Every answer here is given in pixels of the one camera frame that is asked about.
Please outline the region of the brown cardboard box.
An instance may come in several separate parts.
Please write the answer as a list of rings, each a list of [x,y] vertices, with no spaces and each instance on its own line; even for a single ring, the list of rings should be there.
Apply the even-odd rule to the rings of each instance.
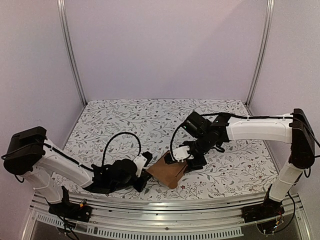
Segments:
[[[169,150],[146,171],[168,188],[175,189],[177,188],[180,179],[184,176],[183,171],[186,162],[166,164],[164,157],[168,152]]]

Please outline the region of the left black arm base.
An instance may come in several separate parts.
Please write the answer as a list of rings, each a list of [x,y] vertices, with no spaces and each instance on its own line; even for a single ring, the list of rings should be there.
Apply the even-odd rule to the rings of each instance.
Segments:
[[[58,217],[88,223],[91,218],[93,208],[87,205],[87,199],[84,198],[79,203],[70,202],[69,191],[64,186],[61,188],[61,202],[48,203],[48,212],[57,215]]]

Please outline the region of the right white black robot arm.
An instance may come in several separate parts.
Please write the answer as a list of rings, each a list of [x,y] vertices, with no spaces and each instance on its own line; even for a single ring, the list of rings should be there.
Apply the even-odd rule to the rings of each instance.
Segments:
[[[296,108],[292,113],[271,116],[240,116],[221,112],[209,120],[206,114],[193,111],[180,125],[195,141],[184,142],[173,151],[176,161],[195,160],[201,164],[211,149],[222,151],[221,145],[238,140],[275,141],[290,144],[288,162],[270,186],[265,202],[259,206],[262,218],[269,218],[278,210],[290,188],[305,169],[315,162],[316,139],[304,112]]]

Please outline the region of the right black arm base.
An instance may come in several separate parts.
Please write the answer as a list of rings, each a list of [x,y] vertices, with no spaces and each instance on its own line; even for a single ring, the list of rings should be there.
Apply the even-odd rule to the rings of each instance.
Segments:
[[[278,202],[270,199],[269,192],[266,193],[262,203],[241,208],[241,217],[245,223],[273,218],[284,213],[282,201]]]

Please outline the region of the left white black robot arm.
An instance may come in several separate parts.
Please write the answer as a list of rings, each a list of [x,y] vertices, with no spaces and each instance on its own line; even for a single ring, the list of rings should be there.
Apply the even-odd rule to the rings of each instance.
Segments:
[[[139,151],[133,159],[115,160],[112,164],[92,164],[87,167],[58,148],[46,136],[45,128],[38,126],[14,134],[6,154],[1,156],[4,168],[11,174],[27,180],[63,216],[74,213],[74,205],[63,198],[66,191],[50,176],[57,173],[87,192],[110,194],[133,187],[141,192],[147,180],[143,170],[153,155]]]

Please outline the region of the floral patterned table mat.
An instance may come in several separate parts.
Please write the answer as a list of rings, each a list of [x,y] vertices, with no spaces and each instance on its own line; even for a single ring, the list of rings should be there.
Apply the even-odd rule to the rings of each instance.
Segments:
[[[156,162],[167,150],[191,136],[180,123],[191,113],[247,115],[239,100],[137,99],[93,100],[79,117],[64,151],[87,167],[133,159],[150,152]],[[260,140],[225,143],[224,152],[206,154],[203,169],[187,173],[171,189],[152,178],[142,192],[128,187],[112,198],[148,201],[201,200],[263,193],[277,176],[276,167]]]

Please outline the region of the aluminium front rail frame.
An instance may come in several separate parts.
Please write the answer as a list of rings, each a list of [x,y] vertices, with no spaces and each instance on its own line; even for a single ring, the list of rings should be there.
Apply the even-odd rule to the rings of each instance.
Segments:
[[[263,193],[197,199],[148,201],[71,193],[70,200],[87,200],[88,222],[75,221],[81,240],[313,240],[298,194],[283,201],[284,222],[271,235],[258,222],[245,222],[242,208],[259,204]]]

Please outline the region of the right aluminium frame post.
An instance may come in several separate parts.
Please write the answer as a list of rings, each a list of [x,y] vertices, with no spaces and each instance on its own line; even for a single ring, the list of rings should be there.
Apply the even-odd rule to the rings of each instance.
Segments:
[[[261,35],[261,41],[259,45],[257,60],[255,63],[252,80],[249,86],[248,94],[245,100],[245,105],[247,108],[250,108],[254,95],[257,89],[258,81],[260,78],[261,70],[263,67],[264,58],[267,52],[267,46],[268,46],[268,40],[270,36],[271,26],[272,26],[272,20],[273,20],[273,13],[274,13],[274,7],[275,7],[275,1],[274,0],[267,0],[266,1],[266,11],[265,11],[265,17],[263,22],[263,28],[262,28],[262,35]]]

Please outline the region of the aluminium frame post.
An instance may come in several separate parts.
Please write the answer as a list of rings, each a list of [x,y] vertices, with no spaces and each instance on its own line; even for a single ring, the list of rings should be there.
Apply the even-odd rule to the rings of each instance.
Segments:
[[[72,46],[72,39],[71,39],[70,29],[68,25],[68,18],[67,18],[66,3],[64,0],[57,0],[56,2],[57,2],[57,9],[59,14],[64,44],[65,44],[65,49],[66,49],[67,57],[68,57],[70,68],[71,68],[71,73],[73,76],[73,80],[74,80],[75,87],[76,87],[79,99],[81,101],[81,104],[85,107],[88,104],[88,101],[85,95],[83,84],[81,82],[77,61],[76,61],[74,49]]]
[[[267,0],[266,1],[266,11],[265,11],[265,17],[263,22],[263,28],[262,28],[262,35],[261,35],[261,41],[259,45],[257,60],[255,63],[252,80],[249,86],[248,94],[245,100],[245,105],[247,108],[250,108],[254,95],[257,89],[258,81],[260,78],[261,70],[263,67],[264,58],[267,52],[267,46],[268,46],[268,40],[270,36],[271,26],[272,26],[272,20],[273,20],[273,13],[274,13],[274,7],[275,7],[275,1],[274,0]]]

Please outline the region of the left aluminium frame post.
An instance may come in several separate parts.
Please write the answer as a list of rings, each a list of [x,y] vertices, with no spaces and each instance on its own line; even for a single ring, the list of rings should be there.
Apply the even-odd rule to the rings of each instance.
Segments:
[[[72,39],[71,39],[70,29],[68,25],[68,18],[67,18],[66,3],[64,0],[57,0],[56,2],[57,2],[57,9],[59,14],[64,44],[65,44],[65,49],[66,49],[67,57],[68,57],[70,68],[71,68],[71,73],[73,76],[73,80],[74,80],[75,87],[76,87],[79,99],[81,101],[81,104],[85,107],[88,104],[88,101],[85,95],[83,84],[81,82],[77,61],[76,61],[74,49],[72,46]]]

